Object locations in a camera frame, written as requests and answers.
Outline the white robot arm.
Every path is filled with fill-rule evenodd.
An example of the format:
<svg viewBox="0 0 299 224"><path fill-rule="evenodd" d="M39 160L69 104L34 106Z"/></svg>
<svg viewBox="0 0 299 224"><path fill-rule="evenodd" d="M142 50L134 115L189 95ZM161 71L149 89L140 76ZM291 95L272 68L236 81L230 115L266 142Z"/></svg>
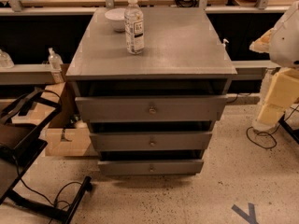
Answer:
<svg viewBox="0 0 299 224"><path fill-rule="evenodd" d="M253 129L273 129L285 111L299 98L299 1L296 0L273 28L252 42L249 49L268 53L280 69L267 71L260 88Z"/></svg>

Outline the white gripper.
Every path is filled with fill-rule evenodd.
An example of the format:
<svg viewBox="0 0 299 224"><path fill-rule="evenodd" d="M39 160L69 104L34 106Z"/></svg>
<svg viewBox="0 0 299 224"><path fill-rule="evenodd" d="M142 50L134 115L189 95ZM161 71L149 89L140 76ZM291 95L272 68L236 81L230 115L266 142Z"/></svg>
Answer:
<svg viewBox="0 0 299 224"><path fill-rule="evenodd" d="M273 29L269 29L249 45L249 49L258 53L268 53L270 38ZM283 68L276 72L270 84L265 101L268 104L258 103L252 121L254 130L265 132L273 129L284 110L280 107L289 107L299 98L299 71L293 68Z"/></svg>

